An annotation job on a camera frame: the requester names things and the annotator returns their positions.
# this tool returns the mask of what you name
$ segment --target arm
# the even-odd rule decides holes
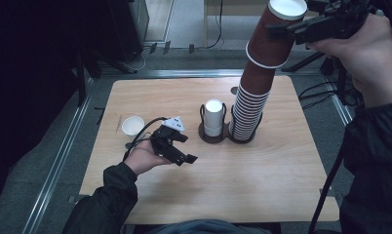
[[[339,154],[354,175],[340,208],[343,233],[392,233],[392,31],[386,17],[369,15],[350,39],[310,48],[338,57],[353,75],[367,109],[344,134]]]
[[[137,176],[164,164],[171,162],[155,155],[149,140],[141,142],[125,162],[104,170],[104,186],[78,202],[62,233],[120,233],[137,202]]]

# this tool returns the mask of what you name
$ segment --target wooden table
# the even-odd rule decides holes
[[[208,144],[198,135],[199,108],[218,98],[228,109],[232,87],[240,78],[192,78],[117,81],[98,131],[80,194],[102,186],[102,171],[118,164],[128,137],[121,123],[132,115],[146,123],[180,116],[186,143],[174,146],[199,159],[193,164],[161,166],[140,175],[138,203],[130,224],[162,224],[195,218],[229,222],[309,221],[326,179],[291,79],[276,77],[255,138],[236,144],[228,138]],[[230,121],[229,110],[226,123]],[[160,126],[156,122],[149,129]],[[319,220],[338,220],[338,206],[328,197]]]

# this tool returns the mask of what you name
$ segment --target black cloth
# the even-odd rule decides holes
[[[392,234],[392,104],[357,110],[339,154],[355,178],[340,208],[344,234]],[[73,210],[63,233],[119,233],[137,202],[137,177],[124,163]]]
[[[342,232],[392,233],[392,104],[356,111],[339,154],[354,175],[340,208]]]

